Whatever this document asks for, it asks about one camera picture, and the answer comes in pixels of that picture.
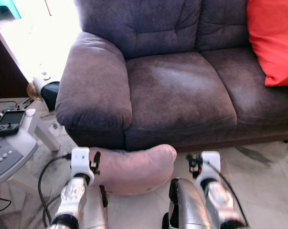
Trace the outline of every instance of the sofa cushion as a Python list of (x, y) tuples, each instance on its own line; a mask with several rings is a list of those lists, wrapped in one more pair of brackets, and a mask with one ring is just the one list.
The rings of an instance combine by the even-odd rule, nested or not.
[(202, 52), (224, 83), (239, 123), (288, 125), (288, 87), (265, 87), (265, 74), (251, 48)]
[(236, 125), (224, 85), (199, 53), (142, 57), (126, 64), (133, 115), (127, 135), (194, 134)]
[(202, 0), (196, 49), (250, 46), (246, 8), (247, 0)]
[(195, 47), (201, 0), (77, 0), (81, 28), (115, 44), (125, 58)]

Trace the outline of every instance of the button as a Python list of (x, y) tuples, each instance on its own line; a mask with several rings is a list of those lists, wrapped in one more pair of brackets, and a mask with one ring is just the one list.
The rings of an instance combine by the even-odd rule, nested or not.
[(46, 75), (46, 76), (44, 76), (43, 79), (44, 79), (45, 81), (46, 81), (46, 80), (49, 80), (49, 79), (50, 79), (50, 76)]

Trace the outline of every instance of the sofa backrest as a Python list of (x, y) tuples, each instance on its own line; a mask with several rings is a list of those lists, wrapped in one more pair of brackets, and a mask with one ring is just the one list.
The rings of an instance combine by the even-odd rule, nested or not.
[(202, 0), (196, 50), (250, 46), (247, 0)]
[(83, 31), (125, 58), (194, 50), (201, 0), (75, 0)]
[(126, 59), (248, 46), (247, 0), (75, 0), (83, 31)]

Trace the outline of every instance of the sofa armrest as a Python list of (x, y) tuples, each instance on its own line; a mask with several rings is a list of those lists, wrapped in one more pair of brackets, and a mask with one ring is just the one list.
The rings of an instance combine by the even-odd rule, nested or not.
[(55, 109), (58, 122), (67, 128), (128, 128), (132, 110), (121, 51), (103, 38), (81, 32), (67, 58)]

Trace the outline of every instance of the teal stool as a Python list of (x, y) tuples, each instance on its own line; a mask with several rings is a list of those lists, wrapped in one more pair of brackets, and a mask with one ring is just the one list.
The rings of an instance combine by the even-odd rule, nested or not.
[(13, 0), (0, 0), (0, 6), (7, 6), (15, 19), (21, 19), (20, 13), (16, 9)]

